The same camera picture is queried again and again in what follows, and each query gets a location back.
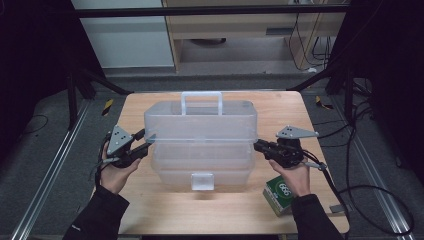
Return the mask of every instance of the translucent plastic storage box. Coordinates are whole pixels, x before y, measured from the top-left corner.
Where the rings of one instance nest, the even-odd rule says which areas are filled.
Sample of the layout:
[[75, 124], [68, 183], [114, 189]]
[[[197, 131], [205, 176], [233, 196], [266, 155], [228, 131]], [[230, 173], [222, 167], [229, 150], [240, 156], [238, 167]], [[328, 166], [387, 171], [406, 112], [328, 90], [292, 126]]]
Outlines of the translucent plastic storage box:
[[[186, 101], [216, 96], [217, 101]], [[249, 101], [223, 101], [220, 92], [183, 92], [144, 114], [145, 138], [154, 140], [152, 168], [167, 184], [246, 184], [254, 168], [257, 112]]]

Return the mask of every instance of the black sleeve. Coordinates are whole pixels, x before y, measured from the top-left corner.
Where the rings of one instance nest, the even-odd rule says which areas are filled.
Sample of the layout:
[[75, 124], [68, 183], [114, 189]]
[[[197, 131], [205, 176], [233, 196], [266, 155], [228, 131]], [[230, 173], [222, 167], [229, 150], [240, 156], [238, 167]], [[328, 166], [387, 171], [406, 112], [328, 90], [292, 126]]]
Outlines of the black sleeve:
[[315, 194], [295, 198], [292, 202], [292, 212], [299, 240], [343, 239]]
[[97, 187], [88, 205], [77, 216], [63, 239], [114, 239], [118, 238], [122, 216], [129, 202], [119, 195]]

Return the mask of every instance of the green box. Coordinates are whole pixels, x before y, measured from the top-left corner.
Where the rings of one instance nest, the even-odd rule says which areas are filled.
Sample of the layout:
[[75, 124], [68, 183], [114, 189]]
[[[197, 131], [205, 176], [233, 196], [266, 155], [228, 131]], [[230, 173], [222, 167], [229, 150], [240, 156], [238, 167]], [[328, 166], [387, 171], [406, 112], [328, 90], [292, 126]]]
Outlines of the green box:
[[263, 194], [278, 217], [290, 208], [293, 200], [293, 195], [281, 176], [266, 182]]

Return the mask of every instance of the person's arm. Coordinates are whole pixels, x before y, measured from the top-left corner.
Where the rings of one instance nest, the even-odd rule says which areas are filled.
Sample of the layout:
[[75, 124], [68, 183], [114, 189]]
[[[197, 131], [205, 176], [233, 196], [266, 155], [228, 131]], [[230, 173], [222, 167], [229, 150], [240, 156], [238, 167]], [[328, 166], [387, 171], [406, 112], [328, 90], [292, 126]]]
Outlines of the person's arm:
[[117, 239], [121, 218], [129, 202], [99, 186], [63, 239]]
[[294, 198], [291, 208], [296, 221], [299, 240], [343, 239], [315, 194]]
[[311, 194], [309, 167], [301, 163], [293, 168], [284, 169], [274, 160], [269, 160], [269, 163], [281, 174], [295, 197], [291, 208], [299, 240], [343, 239], [322, 208], [318, 197]]
[[[103, 159], [106, 158], [105, 144]], [[77, 216], [66, 231], [64, 240], [71, 239], [117, 239], [119, 226], [129, 202], [119, 195], [128, 177], [137, 170], [141, 159], [135, 160], [127, 168], [103, 166], [100, 186], [84, 210]]]

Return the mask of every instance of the box latch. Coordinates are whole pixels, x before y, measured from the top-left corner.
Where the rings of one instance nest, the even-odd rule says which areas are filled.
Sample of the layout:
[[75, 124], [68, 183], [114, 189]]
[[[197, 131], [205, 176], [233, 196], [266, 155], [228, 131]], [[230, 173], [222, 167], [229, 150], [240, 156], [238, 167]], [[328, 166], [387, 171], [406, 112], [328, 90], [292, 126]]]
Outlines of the box latch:
[[212, 173], [192, 173], [191, 190], [214, 190], [215, 183]]

